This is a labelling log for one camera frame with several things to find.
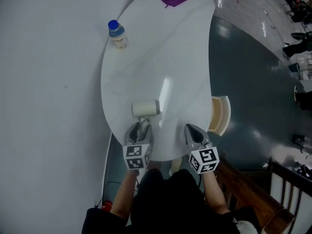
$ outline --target blue bottle cap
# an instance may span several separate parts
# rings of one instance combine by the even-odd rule
[[[108,28],[109,29],[117,29],[119,26],[119,23],[117,22],[117,20],[111,20],[109,23],[108,23]]]

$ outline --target white cube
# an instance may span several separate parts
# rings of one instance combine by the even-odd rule
[[[198,174],[214,171],[219,163],[216,147],[191,151],[189,163]]]
[[[123,146],[123,159],[128,170],[146,169],[151,159],[150,144]]]

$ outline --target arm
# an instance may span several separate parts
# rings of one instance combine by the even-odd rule
[[[130,170],[127,172],[117,192],[111,209],[112,214],[117,215],[126,221],[128,220],[131,212],[136,179],[137,171]]]
[[[202,175],[204,182],[204,190],[206,202],[209,207],[218,214],[229,213],[223,192],[218,185],[218,182],[215,178],[215,174],[213,172],[204,173]]]

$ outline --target white table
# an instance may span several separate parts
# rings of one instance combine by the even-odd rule
[[[123,145],[137,122],[132,103],[158,99],[162,114],[150,117],[152,160],[186,154],[184,126],[207,129],[212,99],[209,79],[209,30],[213,0],[187,0],[177,7],[161,0],[135,0],[118,19],[129,45],[108,41],[102,64],[101,93],[107,122]]]

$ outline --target dark floor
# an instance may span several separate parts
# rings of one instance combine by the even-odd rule
[[[293,87],[301,88],[296,74],[257,40],[215,16],[209,61],[212,95],[228,96],[232,109],[225,134],[209,133],[219,153],[224,151],[239,169],[261,169],[270,157],[287,166],[302,159],[311,165],[312,158],[303,158],[291,142],[293,133],[312,137],[311,112],[300,110],[293,101]],[[170,164],[162,165],[164,178]],[[186,159],[182,167],[191,171]],[[121,182],[125,172],[121,145],[113,138],[105,183]],[[118,187],[109,184],[104,199],[113,200]]]

